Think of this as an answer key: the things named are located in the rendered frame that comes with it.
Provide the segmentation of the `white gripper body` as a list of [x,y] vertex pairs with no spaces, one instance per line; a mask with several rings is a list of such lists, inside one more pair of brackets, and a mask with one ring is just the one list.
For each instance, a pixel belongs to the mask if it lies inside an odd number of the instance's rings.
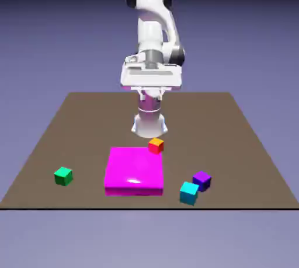
[[182,67],[157,63],[157,68],[149,69],[144,62],[124,62],[120,84],[125,89],[177,89],[182,86]]

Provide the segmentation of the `small orange cube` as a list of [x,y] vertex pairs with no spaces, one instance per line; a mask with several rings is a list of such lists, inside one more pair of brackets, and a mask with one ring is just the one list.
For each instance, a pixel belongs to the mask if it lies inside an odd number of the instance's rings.
[[164,141],[160,138],[153,138],[148,143],[148,149],[154,154],[159,154],[164,151]]

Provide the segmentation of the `small purple cube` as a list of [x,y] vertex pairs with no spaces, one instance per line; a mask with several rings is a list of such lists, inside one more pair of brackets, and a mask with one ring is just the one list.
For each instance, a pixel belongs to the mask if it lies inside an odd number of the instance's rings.
[[192,183],[199,186],[200,192],[205,192],[211,185],[211,175],[204,171],[199,171],[192,176]]

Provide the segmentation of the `small cyan cube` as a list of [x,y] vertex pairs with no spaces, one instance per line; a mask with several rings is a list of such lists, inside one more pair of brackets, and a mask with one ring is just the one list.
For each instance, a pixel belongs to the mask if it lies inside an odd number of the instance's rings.
[[180,202],[193,206],[196,203],[198,191],[199,185],[190,182],[184,182],[179,192]]

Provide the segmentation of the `small green cube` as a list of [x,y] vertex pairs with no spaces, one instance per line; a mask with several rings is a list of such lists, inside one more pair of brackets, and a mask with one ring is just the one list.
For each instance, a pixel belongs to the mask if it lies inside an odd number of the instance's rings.
[[73,180],[72,169],[60,167],[54,172],[54,180],[57,185],[68,186]]

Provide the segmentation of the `large magenta box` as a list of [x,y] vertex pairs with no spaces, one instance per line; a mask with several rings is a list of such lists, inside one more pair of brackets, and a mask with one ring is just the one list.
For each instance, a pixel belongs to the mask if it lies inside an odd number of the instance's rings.
[[161,196],[162,154],[147,147],[111,147],[104,178],[107,196]]

